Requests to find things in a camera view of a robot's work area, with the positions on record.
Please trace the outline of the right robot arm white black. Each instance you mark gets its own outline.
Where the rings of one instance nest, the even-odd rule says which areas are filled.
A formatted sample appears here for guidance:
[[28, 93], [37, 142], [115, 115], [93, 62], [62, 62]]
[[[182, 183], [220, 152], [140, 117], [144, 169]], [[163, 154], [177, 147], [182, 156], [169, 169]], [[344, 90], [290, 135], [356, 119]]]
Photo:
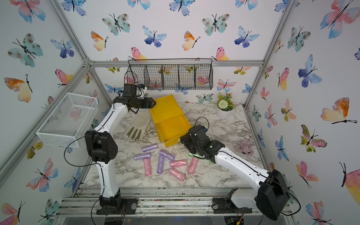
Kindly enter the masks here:
[[267, 171], [242, 159], [218, 140], [210, 140], [205, 127], [191, 127], [180, 142], [192, 154], [199, 154], [202, 159], [209, 160], [232, 171], [245, 180], [256, 192], [255, 196], [241, 197], [239, 190], [230, 195], [230, 201], [237, 208], [256, 207], [271, 220], [277, 220], [290, 199], [290, 191], [286, 186], [283, 174], [277, 170]]

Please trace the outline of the yellow three-drawer box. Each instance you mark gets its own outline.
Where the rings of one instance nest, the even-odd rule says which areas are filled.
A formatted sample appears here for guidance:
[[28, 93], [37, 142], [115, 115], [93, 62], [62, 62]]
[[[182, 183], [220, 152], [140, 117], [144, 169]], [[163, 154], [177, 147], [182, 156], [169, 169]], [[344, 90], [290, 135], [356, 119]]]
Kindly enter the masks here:
[[173, 95], [158, 98], [155, 102], [149, 110], [152, 121], [160, 142], [170, 147], [188, 133], [191, 125]]

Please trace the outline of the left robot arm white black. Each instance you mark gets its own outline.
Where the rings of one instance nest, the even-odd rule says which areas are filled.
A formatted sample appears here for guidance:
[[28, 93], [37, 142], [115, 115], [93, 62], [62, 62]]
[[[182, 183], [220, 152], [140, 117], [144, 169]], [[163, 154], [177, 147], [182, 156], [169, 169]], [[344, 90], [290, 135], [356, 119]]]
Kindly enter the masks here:
[[114, 159], [118, 153], [118, 145], [113, 139], [116, 127], [132, 108], [152, 109], [155, 105], [151, 97], [116, 97], [103, 121], [94, 131], [85, 133], [86, 148], [100, 179], [100, 214], [118, 213], [124, 206], [114, 168]]

